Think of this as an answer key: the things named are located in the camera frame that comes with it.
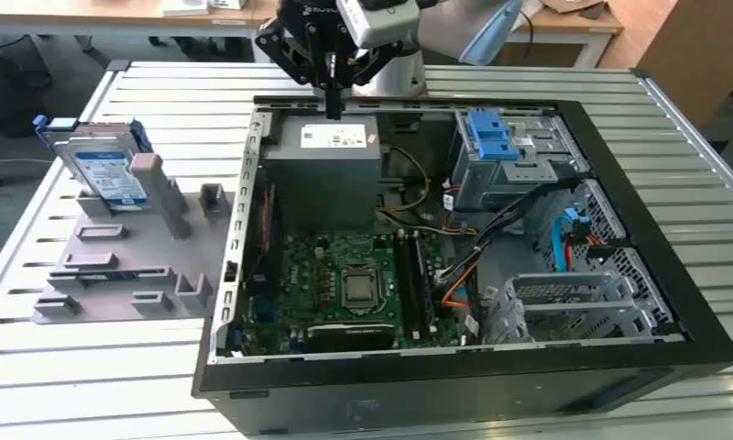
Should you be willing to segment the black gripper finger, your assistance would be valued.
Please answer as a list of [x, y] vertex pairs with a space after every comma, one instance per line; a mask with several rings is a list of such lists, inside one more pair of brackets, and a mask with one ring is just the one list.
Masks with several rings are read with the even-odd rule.
[[386, 67], [404, 48], [401, 41], [390, 42], [356, 56], [357, 47], [350, 39], [337, 43], [334, 51], [334, 119], [340, 120], [344, 110], [342, 90], [365, 85]]
[[336, 88], [326, 62], [322, 27], [300, 24], [290, 32], [278, 17], [269, 19], [258, 29], [256, 43], [270, 60], [301, 85], [312, 85], [325, 102], [326, 118], [336, 119]]

